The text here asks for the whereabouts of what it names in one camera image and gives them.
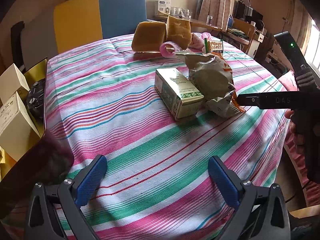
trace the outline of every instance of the small green box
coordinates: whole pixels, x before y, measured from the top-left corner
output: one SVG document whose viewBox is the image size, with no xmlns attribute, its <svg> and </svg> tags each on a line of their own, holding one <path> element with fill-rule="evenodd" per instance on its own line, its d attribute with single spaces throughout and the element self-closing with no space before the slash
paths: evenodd
<svg viewBox="0 0 320 240">
<path fill-rule="evenodd" d="M 204 98 L 176 68 L 156 69 L 155 89 L 175 120 L 195 115 Z"/>
</svg>

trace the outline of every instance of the blue chair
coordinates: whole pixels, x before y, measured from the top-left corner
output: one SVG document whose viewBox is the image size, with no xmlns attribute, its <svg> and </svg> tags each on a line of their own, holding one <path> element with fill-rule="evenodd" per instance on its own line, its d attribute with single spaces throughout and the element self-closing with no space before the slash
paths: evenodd
<svg viewBox="0 0 320 240">
<path fill-rule="evenodd" d="M 133 34 L 147 21 L 145 0 L 99 0 L 99 6 L 104 39 Z"/>
</svg>

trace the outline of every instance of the snack bag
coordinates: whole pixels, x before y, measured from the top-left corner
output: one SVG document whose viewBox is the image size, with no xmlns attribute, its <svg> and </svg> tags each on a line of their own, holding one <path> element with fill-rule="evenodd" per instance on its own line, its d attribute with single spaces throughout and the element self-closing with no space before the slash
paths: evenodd
<svg viewBox="0 0 320 240">
<path fill-rule="evenodd" d="M 232 69 L 219 53 L 175 53 L 189 68 L 189 80 L 204 95 L 207 108 L 221 117 L 232 117 L 245 110 L 236 102 Z"/>
</svg>

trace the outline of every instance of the striped tablecloth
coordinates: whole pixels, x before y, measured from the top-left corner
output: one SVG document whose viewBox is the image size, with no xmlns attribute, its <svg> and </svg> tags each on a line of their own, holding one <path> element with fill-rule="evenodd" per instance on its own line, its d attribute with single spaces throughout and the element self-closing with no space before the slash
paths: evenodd
<svg viewBox="0 0 320 240">
<path fill-rule="evenodd" d="M 49 61 L 48 128 L 71 145 L 70 177 L 97 154 L 108 159 L 99 189 L 81 208 L 101 239 L 211 239 L 233 210 L 210 181 L 209 157 L 269 187 L 287 131 L 284 110 L 246 107 L 222 119 L 201 109 L 196 119 L 175 122 L 154 89 L 155 70 L 175 67 L 188 76 L 186 65 L 135 54 L 132 38 L 97 41 Z M 249 56 L 227 43 L 224 49 L 238 94 L 285 90 Z"/>
</svg>

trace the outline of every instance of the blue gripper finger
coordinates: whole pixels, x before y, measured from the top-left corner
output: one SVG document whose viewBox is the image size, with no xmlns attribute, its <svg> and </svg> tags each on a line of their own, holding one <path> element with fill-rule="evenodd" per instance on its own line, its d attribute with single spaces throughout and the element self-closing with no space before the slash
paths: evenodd
<svg viewBox="0 0 320 240">
<path fill-rule="evenodd" d="M 219 159 L 220 161 L 220 164 L 219 164 L 216 158 L 219 159 L 219 157 L 217 156 L 211 157 L 209 159 L 209 162 L 208 162 L 209 175 L 212 178 L 212 180 L 216 183 L 227 205 L 237 210 L 238 206 L 240 205 L 239 192 L 236 186 L 233 184 L 233 182 L 229 178 L 228 174 L 221 167 L 221 164 L 224 165 L 223 162 Z"/>
<path fill-rule="evenodd" d="M 90 200 L 93 192 L 100 184 L 101 179 L 107 172 L 107 158 L 98 155 L 74 178 L 74 189 L 76 191 L 75 203 L 78 208 L 85 206 Z"/>
</svg>

